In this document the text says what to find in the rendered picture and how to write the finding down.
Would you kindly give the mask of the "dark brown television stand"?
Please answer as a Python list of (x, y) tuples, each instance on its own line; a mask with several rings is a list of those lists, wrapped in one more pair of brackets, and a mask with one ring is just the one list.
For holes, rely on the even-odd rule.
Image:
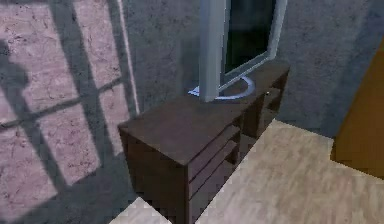
[(234, 100), (184, 95), (118, 125), (134, 191), (172, 224), (194, 224), (276, 117), (290, 66), (269, 61)]

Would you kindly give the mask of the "silver television set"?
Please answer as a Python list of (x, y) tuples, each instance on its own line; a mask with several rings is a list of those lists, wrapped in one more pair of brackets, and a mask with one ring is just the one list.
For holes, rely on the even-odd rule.
[(204, 102), (235, 100), (258, 88), (250, 73), (277, 55), (289, 0), (200, 0), (199, 84)]

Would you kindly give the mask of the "orange brown room door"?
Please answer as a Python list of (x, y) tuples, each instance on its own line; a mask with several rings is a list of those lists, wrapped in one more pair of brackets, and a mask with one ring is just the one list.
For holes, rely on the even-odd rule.
[(330, 159), (384, 180), (384, 37), (334, 139)]

